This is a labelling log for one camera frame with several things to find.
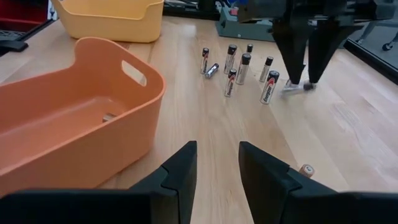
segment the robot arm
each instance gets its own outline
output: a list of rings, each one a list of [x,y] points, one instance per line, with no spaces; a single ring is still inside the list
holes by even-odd
[[[304,69],[308,42],[309,83],[315,88],[338,46],[354,31],[357,23],[391,19],[394,0],[241,0],[238,21],[272,19],[272,36],[289,74],[287,83],[298,86]]]

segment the yellow plastic bin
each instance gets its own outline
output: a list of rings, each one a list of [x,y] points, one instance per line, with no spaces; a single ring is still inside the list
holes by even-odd
[[[159,38],[164,0],[51,0],[74,38],[148,43]]]

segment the light wood tabletop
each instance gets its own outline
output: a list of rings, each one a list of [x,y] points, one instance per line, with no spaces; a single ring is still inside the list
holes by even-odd
[[[25,52],[0,58],[0,83],[73,62],[76,40],[59,21],[27,42]],[[223,67],[228,45],[236,44],[236,68],[248,43],[254,50],[245,84],[226,98],[222,69],[211,80],[200,75],[201,50],[210,49],[210,66]],[[288,76],[275,43],[218,37],[213,21],[164,17],[158,41],[121,45],[158,69],[167,90],[153,150],[101,187],[130,187],[196,140],[192,223],[252,223],[239,174],[240,141],[294,169],[310,164],[313,179],[338,191],[398,191],[398,87],[348,51],[335,53],[316,91],[283,97]],[[275,58],[272,69],[281,74],[268,106],[259,102],[263,83],[258,81],[267,56]]]

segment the bin handle hole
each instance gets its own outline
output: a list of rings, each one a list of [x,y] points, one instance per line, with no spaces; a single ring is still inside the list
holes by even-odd
[[[111,113],[106,113],[103,117],[102,117],[102,123],[105,123],[107,121],[112,120],[113,118],[115,118],[116,115],[115,114],[111,114]]]
[[[142,86],[147,85],[147,78],[145,77],[145,75],[142,74],[139,70],[134,68],[132,65],[130,65],[125,60],[122,61],[122,70],[126,75],[128,75],[130,78],[132,78],[138,84],[140,84]]]

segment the aa battery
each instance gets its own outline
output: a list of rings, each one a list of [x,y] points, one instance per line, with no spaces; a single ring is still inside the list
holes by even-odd
[[[248,74],[250,59],[251,59],[250,54],[247,53],[242,54],[242,59],[238,70],[238,76],[236,77],[236,84],[243,85],[244,79]]]
[[[253,45],[248,44],[248,46],[246,47],[246,53],[251,54],[252,51],[253,51]]]
[[[205,78],[211,78],[218,70],[219,65],[215,63],[211,68],[205,73]]]
[[[225,59],[225,66],[224,66],[224,73],[229,74],[229,71],[232,69],[234,65],[234,58],[235,58],[235,53],[236,49],[238,47],[234,44],[231,44],[228,46],[228,51]]]
[[[207,71],[207,60],[209,58],[209,49],[204,48],[201,51],[201,64],[200,64],[200,73],[205,74]]]
[[[231,69],[228,74],[228,80],[226,81],[224,96],[231,97],[232,89],[236,78],[236,69]]]
[[[272,94],[275,90],[276,82],[279,78],[279,72],[270,71],[268,74],[267,82],[264,85],[264,90],[261,94],[260,102],[267,105],[271,101]]]
[[[264,64],[264,68],[262,69],[261,75],[260,75],[260,82],[265,82],[268,72],[269,72],[269,68],[272,65],[272,61],[274,61],[273,57],[267,57],[266,63]]]

